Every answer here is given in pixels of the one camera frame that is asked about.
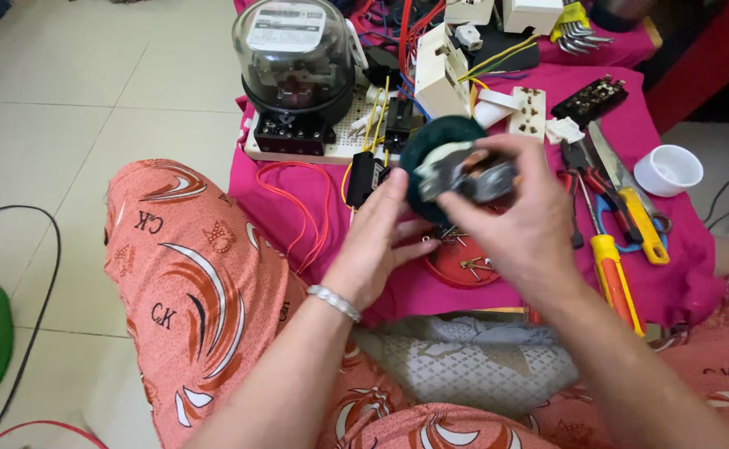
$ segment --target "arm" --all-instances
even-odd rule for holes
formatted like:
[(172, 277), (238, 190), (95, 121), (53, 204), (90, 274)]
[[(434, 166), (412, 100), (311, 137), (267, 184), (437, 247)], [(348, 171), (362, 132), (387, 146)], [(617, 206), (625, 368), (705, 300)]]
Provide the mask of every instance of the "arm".
[(453, 193), (439, 205), (558, 332), (614, 438), (623, 447), (729, 447), (729, 424), (662, 362), (583, 281), (569, 242), (572, 205), (544, 148), (507, 134), (477, 142), (513, 154), (523, 182), (495, 217)]
[[(408, 175), (400, 169), (356, 214), (348, 236), (321, 284), (367, 308), (389, 273), (433, 251), (438, 240), (392, 248), (424, 230), (424, 221), (395, 226), (403, 210)], [(225, 403), (198, 429), (185, 449), (314, 447), (329, 393), (342, 361), (352, 321), (310, 296)]]

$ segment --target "tile floor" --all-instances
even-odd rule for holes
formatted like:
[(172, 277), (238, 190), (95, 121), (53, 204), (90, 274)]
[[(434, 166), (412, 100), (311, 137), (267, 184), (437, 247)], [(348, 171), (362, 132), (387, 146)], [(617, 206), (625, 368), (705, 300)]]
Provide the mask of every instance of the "tile floor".
[[(0, 206), (51, 211), (63, 243), (44, 330), (1, 428), (57, 419), (90, 427), (110, 447), (158, 447), (123, 309), (102, 271), (103, 196), (110, 177), (141, 158), (177, 158), (228, 185), (241, 118), (233, 99), (242, 94), (235, 16), (230, 0), (24, 0), (0, 21)], [(692, 190), (704, 216), (729, 177), (729, 125), (682, 124), (664, 140), (704, 162), (705, 181)], [(17, 327), (9, 379), (54, 256), (42, 215), (0, 214), (0, 285)], [(0, 406), (9, 388), (2, 383)], [(89, 447), (46, 427), (0, 447), (24, 444)]]

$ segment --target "yellow screwdriver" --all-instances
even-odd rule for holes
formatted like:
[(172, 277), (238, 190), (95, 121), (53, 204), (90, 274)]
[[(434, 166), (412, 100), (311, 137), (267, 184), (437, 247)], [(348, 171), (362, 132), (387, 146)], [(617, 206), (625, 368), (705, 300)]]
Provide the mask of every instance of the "yellow screwdriver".
[(622, 264), (619, 261), (619, 251), (614, 246), (613, 237), (600, 233), (598, 218), (594, 215), (592, 201), (589, 199), (589, 192), (583, 184), (583, 178), (578, 177), (581, 183), (581, 190), (586, 199), (586, 207), (589, 208), (589, 215), (592, 217), (594, 229), (598, 235), (592, 237), (589, 243), (594, 253), (594, 268), (600, 278), (600, 290), (609, 305), (617, 312), (619, 317), (639, 336), (645, 336), (647, 326), (639, 320), (636, 307), (633, 306), (633, 299), (630, 297), (628, 281), (625, 279), (625, 272), (622, 271)]

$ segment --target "white pegboard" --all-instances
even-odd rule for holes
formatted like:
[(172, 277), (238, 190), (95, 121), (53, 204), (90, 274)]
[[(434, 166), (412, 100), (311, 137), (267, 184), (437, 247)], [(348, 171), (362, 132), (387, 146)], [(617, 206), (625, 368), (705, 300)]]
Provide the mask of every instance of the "white pegboard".
[[(361, 152), (362, 143), (364, 142), (364, 136), (353, 136), (348, 137), (348, 133), (351, 131), (351, 123), (358, 120), (366, 113), (370, 113), (372, 105), (369, 105), (364, 100), (364, 93), (367, 91), (367, 86), (370, 84), (368, 79), (362, 74), (361, 69), (356, 67), (356, 86), (353, 93), (353, 102), (351, 108), (348, 110), (348, 114), (334, 125), (334, 132), (336, 133), (336, 143), (328, 144), (325, 146), (324, 156), (311, 156), (307, 154), (290, 154), (290, 153), (273, 153), (259, 150), (259, 145), (256, 139), (253, 138), (253, 130), (257, 128), (259, 124), (259, 113), (255, 113), (251, 120), (250, 132), (248, 132), (248, 139), (245, 141), (244, 151), (251, 159), (254, 160), (299, 160), (301, 162), (309, 162), (311, 164), (336, 164), (336, 165), (348, 165), (353, 159), (353, 155)], [(377, 117), (373, 120), (374, 124), (370, 131), (370, 136), (375, 132), (375, 122)], [(381, 122), (381, 128), (379, 129), (379, 137), (383, 136), (383, 133), (387, 128), (387, 116), (384, 113), (383, 121)], [(383, 159), (383, 144), (376, 148), (376, 158)], [(400, 155), (390, 154), (389, 165), (399, 165)]]

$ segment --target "orange pants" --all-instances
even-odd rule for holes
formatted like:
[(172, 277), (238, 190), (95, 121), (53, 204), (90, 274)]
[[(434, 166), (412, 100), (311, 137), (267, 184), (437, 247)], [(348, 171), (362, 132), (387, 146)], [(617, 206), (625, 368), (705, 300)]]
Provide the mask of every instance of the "orange pants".
[[(178, 162), (122, 168), (108, 200), (105, 271), (126, 306), (153, 424), (162, 446), (175, 449), (242, 382), (305, 299), (306, 285), (233, 198)], [(657, 347), (729, 417), (729, 300)], [(562, 447), (610, 444), (582, 389), (554, 396), (527, 427), (468, 407), (416, 405), (353, 343), (331, 403), (321, 449), (553, 446), (539, 435)]]

